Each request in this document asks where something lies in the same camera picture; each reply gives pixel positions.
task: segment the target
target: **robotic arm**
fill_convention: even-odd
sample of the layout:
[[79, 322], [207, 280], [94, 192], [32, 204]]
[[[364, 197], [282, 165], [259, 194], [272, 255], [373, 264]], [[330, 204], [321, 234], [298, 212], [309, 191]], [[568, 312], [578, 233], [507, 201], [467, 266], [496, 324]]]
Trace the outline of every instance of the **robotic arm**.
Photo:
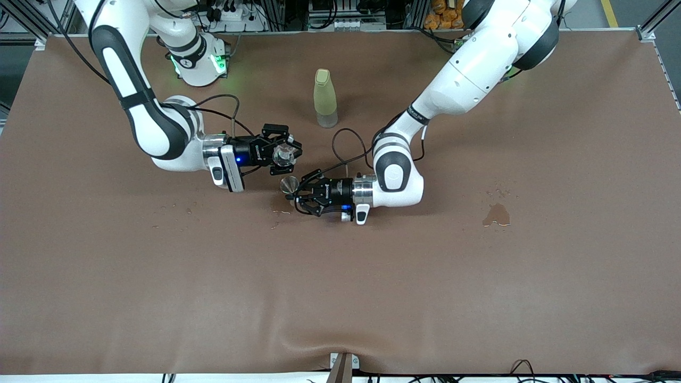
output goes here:
[[340, 211], [343, 221], [366, 223], [370, 208], [421, 201], [424, 179], [409, 144], [438, 114], [464, 114], [482, 101], [515, 66], [529, 70], [558, 43], [558, 23], [576, 0], [466, 0], [464, 23], [473, 29], [419, 97], [373, 142], [376, 175], [331, 180], [320, 171], [304, 177], [293, 199], [307, 213]]
[[292, 172], [302, 147], [287, 126], [267, 124], [258, 136], [206, 135], [191, 99], [176, 95], [159, 103], [156, 98], [140, 60], [150, 26], [188, 84], [209, 85], [226, 71], [223, 40], [199, 33], [184, 16], [168, 14], [182, 14], [195, 5], [195, 0], [76, 0], [83, 19], [93, 23], [92, 48], [128, 116], [135, 142], [158, 167], [209, 170], [213, 183], [231, 192], [244, 189], [241, 166], [269, 166], [273, 175]]

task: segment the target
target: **table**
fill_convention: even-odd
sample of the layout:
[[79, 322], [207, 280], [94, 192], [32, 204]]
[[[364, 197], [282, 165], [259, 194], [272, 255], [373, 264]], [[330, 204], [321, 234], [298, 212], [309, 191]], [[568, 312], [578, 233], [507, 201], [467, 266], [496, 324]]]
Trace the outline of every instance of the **table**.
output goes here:
[[[417, 33], [244, 36], [227, 80], [191, 88], [152, 40], [143, 54], [159, 99], [230, 92], [251, 129], [289, 125], [299, 176], [336, 162], [317, 68], [338, 127], [368, 140], [447, 59]], [[111, 89], [50, 38], [0, 138], [0, 372], [299, 371], [338, 351], [383, 373], [681, 369], [680, 123], [652, 45], [562, 33], [549, 61], [435, 118], [422, 202], [359, 227], [275, 213], [264, 171], [229, 194], [154, 167]], [[510, 226], [483, 226], [495, 204]]]

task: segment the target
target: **yellow floor stripe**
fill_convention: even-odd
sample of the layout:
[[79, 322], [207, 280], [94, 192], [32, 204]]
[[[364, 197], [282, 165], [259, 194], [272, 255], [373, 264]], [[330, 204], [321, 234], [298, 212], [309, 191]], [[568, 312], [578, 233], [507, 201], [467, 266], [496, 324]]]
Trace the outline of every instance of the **yellow floor stripe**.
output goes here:
[[610, 0], [601, 0], [601, 4], [603, 5], [603, 11], [605, 12], [605, 18], [607, 19], [607, 23], [610, 26], [610, 28], [618, 28], [619, 25], [617, 24], [617, 19], [615, 18], [615, 12], [612, 10], [612, 4], [610, 3]]

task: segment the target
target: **brown table surface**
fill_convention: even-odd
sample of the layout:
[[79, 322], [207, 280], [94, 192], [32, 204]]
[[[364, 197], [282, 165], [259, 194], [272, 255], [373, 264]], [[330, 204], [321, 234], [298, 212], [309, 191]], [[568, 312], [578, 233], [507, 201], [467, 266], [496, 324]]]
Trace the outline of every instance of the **brown table surface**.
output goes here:
[[[143, 57], [161, 99], [231, 92], [251, 129], [288, 124], [298, 175], [336, 161], [317, 68], [338, 126], [368, 140], [448, 59], [417, 33], [246, 36], [229, 78], [196, 89], [152, 40]], [[0, 156], [2, 373], [297, 371], [339, 350], [383, 373], [681, 369], [681, 118], [634, 32], [563, 33], [547, 63], [435, 118], [423, 201], [364, 227], [278, 216], [266, 171], [229, 194], [156, 168], [57, 38], [31, 58]], [[496, 203], [511, 225], [484, 228]]]

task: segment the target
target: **green bottle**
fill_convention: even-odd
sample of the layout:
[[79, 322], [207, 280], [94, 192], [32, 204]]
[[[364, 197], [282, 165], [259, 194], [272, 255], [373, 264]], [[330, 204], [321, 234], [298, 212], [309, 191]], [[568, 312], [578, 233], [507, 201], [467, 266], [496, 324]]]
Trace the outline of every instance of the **green bottle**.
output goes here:
[[315, 110], [317, 122], [321, 127], [331, 128], [338, 123], [338, 104], [336, 91], [331, 82], [331, 73], [326, 69], [317, 70], [315, 75]]

